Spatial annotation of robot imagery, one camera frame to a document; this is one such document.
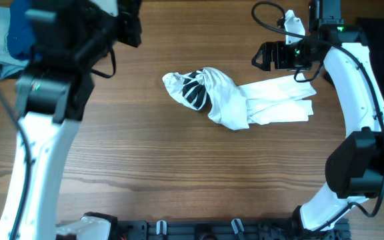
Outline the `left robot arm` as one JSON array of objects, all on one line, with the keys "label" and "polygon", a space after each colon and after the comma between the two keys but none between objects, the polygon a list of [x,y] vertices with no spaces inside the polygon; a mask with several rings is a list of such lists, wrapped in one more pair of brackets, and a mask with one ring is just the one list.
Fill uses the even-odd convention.
[{"label": "left robot arm", "polygon": [[32,58],[6,111],[17,129],[0,239],[117,239],[116,217],[86,213],[55,222],[68,152],[94,89],[95,64],[117,42],[141,43],[139,0],[33,1],[25,12],[36,34]]}]

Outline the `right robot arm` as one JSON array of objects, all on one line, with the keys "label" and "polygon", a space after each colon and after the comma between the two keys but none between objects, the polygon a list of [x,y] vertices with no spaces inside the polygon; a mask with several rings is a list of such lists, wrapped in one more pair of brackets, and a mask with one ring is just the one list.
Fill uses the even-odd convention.
[{"label": "right robot arm", "polygon": [[294,73],[317,64],[329,74],[345,120],[345,140],[325,164],[326,182],[298,206],[286,232],[298,239],[320,237],[352,209],[374,199],[364,215],[378,214],[384,200],[384,99],[374,76],[364,30],[346,25],[338,1],[309,3],[308,33],[283,11],[272,31],[284,41],[262,44],[252,64],[263,71]]}]

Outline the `white t-shirt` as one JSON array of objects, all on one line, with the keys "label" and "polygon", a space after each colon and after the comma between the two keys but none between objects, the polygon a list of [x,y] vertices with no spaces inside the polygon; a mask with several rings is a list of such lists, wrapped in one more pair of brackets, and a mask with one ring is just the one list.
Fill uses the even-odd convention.
[{"label": "white t-shirt", "polygon": [[194,111],[211,105],[208,118],[231,130],[304,122],[313,114],[308,97],[316,90],[292,75],[238,86],[222,71],[204,67],[187,74],[168,73],[162,81],[176,102]]}]

